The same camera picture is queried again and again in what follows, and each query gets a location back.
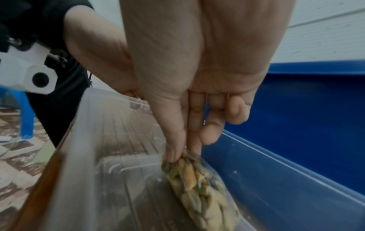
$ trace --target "plastic bag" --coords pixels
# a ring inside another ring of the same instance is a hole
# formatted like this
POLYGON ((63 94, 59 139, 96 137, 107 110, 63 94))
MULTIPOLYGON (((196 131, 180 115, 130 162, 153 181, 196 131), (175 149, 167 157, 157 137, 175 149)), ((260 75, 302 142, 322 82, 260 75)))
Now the plastic bag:
POLYGON ((162 158, 162 171, 194 224, 206 231, 233 231, 242 216, 218 173, 184 150, 176 163, 162 158))

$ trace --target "tiled floor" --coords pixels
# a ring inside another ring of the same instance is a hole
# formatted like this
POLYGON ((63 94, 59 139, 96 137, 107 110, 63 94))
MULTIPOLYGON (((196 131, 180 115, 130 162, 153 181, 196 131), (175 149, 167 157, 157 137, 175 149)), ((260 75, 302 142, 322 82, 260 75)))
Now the tiled floor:
POLYGON ((32 162, 49 140, 40 122, 35 120, 31 139, 16 139, 18 129, 19 111, 0 110, 0 136, 13 137, 8 143, 0 143, 0 231, 16 217, 45 168, 45 163, 32 162))

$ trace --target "transparent plastic bin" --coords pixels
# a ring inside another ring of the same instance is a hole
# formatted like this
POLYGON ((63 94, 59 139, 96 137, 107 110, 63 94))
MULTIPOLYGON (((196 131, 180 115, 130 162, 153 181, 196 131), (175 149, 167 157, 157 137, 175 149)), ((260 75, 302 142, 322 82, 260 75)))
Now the transparent plastic bin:
MULTIPOLYGON (((43 231, 196 230, 160 170, 149 106, 98 89, 80 103, 43 231)), ((244 216, 236 231, 363 231, 365 198, 233 134, 203 149, 244 216)))

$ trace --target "hand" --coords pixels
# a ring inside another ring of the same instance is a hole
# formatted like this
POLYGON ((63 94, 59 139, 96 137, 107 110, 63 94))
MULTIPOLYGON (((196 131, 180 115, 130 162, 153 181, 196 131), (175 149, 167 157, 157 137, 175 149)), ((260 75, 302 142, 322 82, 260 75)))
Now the hand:
POLYGON ((139 88, 122 28, 86 6, 65 16, 63 39, 80 64, 121 94, 136 97, 139 88))
POLYGON ((248 119, 295 1, 120 3, 137 80, 167 139, 167 158, 176 161, 185 143, 200 153, 226 120, 248 119))

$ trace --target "blue stool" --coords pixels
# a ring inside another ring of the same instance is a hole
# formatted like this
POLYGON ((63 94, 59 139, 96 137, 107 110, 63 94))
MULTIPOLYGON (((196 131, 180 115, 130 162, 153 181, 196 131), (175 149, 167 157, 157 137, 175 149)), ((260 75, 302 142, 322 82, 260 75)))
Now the blue stool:
POLYGON ((22 139, 30 139, 33 137, 34 130, 34 112, 29 104, 28 98, 22 91, 10 90, 0 86, 0 98, 2 98, 6 92, 10 92, 18 101, 20 106, 20 137, 22 139))

